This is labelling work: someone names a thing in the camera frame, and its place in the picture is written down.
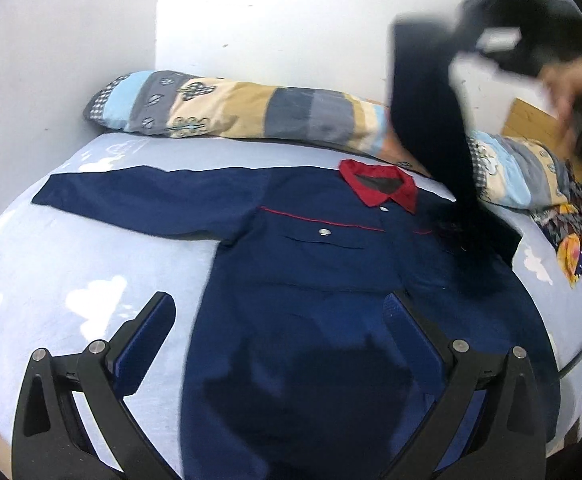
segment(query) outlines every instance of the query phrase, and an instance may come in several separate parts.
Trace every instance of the human hand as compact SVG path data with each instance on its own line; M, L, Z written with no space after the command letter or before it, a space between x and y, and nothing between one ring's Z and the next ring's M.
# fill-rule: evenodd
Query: human hand
M549 90L552 105L558 116L558 151L569 156L574 150L575 133L571 128L574 101L582 95L582 57L570 63L543 67L539 79Z

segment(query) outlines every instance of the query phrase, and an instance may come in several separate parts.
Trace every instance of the navy blue shirt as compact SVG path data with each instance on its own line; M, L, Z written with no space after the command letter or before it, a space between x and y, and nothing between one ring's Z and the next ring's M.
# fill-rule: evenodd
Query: navy blue shirt
M396 289L450 339L526 348L554 434L556 361L508 264L447 237L438 220L450 202L398 168L349 160L340 170L54 174L33 199L148 235L222 240L185 367L187 479L378 475L433 402L383 323ZM459 456L480 402L441 465Z

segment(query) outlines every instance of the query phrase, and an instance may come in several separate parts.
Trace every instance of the colorful fabric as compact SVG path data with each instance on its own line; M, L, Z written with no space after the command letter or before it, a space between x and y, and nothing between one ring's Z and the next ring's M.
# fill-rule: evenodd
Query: colorful fabric
M423 189L414 213L394 201L396 186L413 189L395 170L351 171L383 189L376 206L340 171L315 167L52 174L36 194L34 203L148 235L222 240L184 372L183 478L379 476L433 400L383 321L396 289L450 339L484 352L526 348L552 438L558 370L529 293L496 254L437 236L449 201ZM474 396L475 417L481 402ZM462 452L475 420L441 466Z
M558 264L574 286L582 277L582 183L575 179L569 162L565 167L571 202L533 213L532 219L556 248Z
M327 144L426 173L400 146L386 109L350 94L197 77L161 70L116 79L84 115L144 135L261 137Z
M474 131L469 145L476 187L486 202L527 210L568 202L564 163L539 142Z

